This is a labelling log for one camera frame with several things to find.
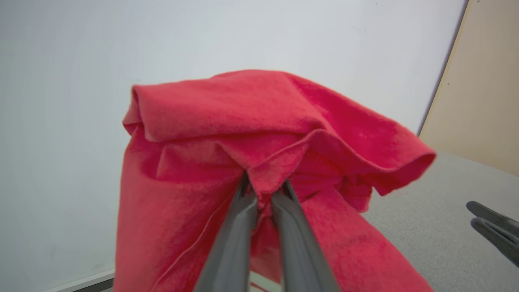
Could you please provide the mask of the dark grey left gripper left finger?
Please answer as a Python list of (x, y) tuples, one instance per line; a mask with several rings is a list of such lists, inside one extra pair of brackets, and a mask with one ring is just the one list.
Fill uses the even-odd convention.
[(250, 248), (258, 198), (243, 174), (226, 217), (197, 279), (195, 292), (248, 292)]

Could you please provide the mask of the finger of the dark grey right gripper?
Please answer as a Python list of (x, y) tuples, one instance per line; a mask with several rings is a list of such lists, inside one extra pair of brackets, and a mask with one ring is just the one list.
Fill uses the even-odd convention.
[(466, 207), (476, 218), (484, 219), (513, 235), (519, 234), (519, 222), (516, 220), (499, 214), (475, 201), (467, 202)]
[(482, 218), (473, 218), (471, 226), (493, 244), (516, 267), (519, 267), (518, 237)]

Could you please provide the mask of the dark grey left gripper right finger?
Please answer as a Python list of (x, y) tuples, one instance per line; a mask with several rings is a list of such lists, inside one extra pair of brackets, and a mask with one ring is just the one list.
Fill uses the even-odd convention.
[(289, 180), (271, 196), (281, 246), (284, 292), (339, 292), (339, 283)]

